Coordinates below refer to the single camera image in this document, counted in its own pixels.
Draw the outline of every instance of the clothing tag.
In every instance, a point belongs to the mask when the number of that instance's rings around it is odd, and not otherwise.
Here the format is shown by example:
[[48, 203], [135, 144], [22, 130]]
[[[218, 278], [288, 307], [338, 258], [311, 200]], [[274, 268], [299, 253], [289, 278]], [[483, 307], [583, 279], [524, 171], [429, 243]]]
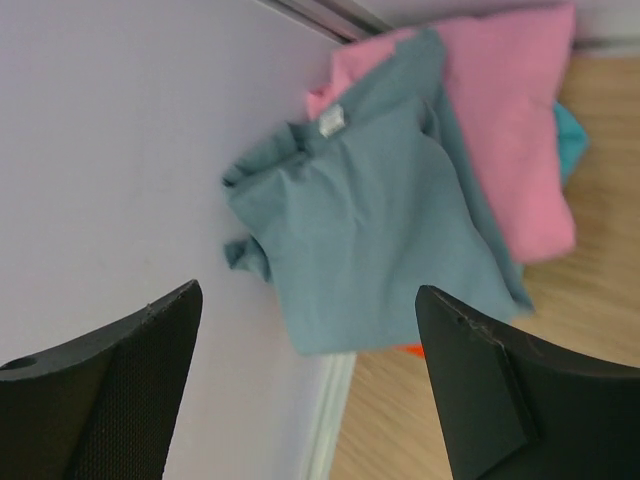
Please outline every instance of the clothing tag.
[[325, 138], [342, 130], [345, 125], [344, 109], [340, 105], [334, 105], [320, 117], [320, 133]]

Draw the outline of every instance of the white wall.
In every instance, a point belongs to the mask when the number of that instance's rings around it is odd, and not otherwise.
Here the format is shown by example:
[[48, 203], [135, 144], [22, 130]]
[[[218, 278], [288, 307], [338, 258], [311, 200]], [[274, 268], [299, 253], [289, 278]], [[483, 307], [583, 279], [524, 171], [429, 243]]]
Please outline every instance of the white wall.
[[[400, 27], [427, 20], [483, 14], [505, 8], [549, 5], [562, 0], [355, 0], [389, 25]], [[640, 39], [640, 5], [637, 0], [573, 0], [578, 7], [578, 38]]]
[[219, 179], [333, 46], [250, 0], [0, 0], [0, 364], [198, 278], [168, 480], [298, 478], [326, 364], [227, 270]]

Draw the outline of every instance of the folded shirt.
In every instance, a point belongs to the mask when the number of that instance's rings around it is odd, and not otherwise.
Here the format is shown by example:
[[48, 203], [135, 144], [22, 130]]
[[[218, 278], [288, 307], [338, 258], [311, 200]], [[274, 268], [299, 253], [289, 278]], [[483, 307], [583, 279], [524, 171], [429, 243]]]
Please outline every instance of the folded shirt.
[[531, 308], [504, 243], [502, 267], [488, 245], [501, 239], [488, 206], [473, 202], [475, 222], [468, 209], [474, 177], [444, 57], [438, 34], [419, 32], [318, 120], [287, 125], [223, 177], [252, 235], [227, 245], [229, 265], [275, 285], [302, 354], [419, 341], [421, 285], [503, 321]]
[[[444, 83], [474, 171], [520, 263], [562, 255], [575, 244], [558, 164], [577, 163], [586, 135], [568, 111], [552, 111], [569, 58], [574, 16], [572, 5], [560, 5], [433, 25], [447, 49]], [[338, 49], [331, 83], [308, 97], [311, 118], [415, 31], [396, 30]], [[559, 130], [556, 137], [556, 121], [571, 132]], [[576, 128], [581, 132], [574, 135]], [[557, 143], [564, 138], [570, 145]]]

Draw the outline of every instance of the floor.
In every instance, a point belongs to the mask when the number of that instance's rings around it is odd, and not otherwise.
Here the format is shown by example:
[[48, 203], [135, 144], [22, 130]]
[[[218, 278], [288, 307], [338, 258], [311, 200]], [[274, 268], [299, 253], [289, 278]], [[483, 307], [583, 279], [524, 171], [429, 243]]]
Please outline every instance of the floor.
[[[592, 139], [566, 189], [578, 248], [527, 269], [538, 313], [516, 326], [640, 366], [640, 58], [575, 58], [561, 101]], [[360, 355], [331, 480], [451, 478], [424, 360]]]

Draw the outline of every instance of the teal cloth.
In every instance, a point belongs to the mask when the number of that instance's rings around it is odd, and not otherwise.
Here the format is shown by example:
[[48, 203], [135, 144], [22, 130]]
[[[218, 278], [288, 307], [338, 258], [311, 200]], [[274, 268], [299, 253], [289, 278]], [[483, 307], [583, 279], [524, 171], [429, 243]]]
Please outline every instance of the teal cloth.
[[441, 84], [444, 56], [422, 31], [337, 100], [344, 128], [286, 125], [223, 176], [252, 235], [226, 246], [229, 265], [275, 285], [302, 354], [418, 343], [421, 285], [503, 321], [532, 309]]
[[584, 152], [589, 147], [589, 136], [582, 125], [565, 107], [556, 103], [553, 107], [558, 129], [558, 156], [560, 157], [560, 175], [566, 185]]

